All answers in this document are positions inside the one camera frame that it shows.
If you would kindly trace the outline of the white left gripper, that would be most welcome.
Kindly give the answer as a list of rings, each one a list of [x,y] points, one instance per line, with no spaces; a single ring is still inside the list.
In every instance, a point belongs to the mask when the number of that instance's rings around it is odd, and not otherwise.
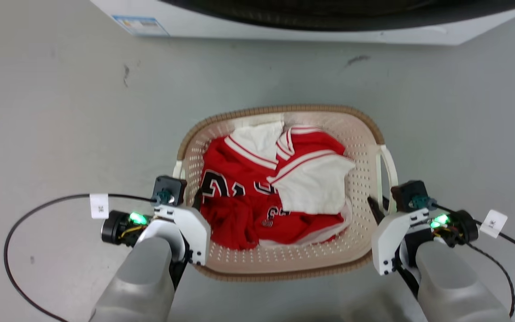
[[[184,240],[193,252],[191,258],[196,265],[205,266],[208,261],[211,227],[200,212],[203,205],[203,191],[198,188],[192,207],[169,206],[155,207],[155,213],[163,219],[176,224]]]

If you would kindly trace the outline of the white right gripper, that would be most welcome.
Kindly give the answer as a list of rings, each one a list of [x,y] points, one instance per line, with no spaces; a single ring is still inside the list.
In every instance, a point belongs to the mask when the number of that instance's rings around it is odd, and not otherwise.
[[[371,237],[373,264],[379,275],[388,275],[401,265],[416,265],[417,249],[433,240],[429,210],[388,214],[388,198],[381,209],[377,200],[368,196],[367,203],[378,225]]]

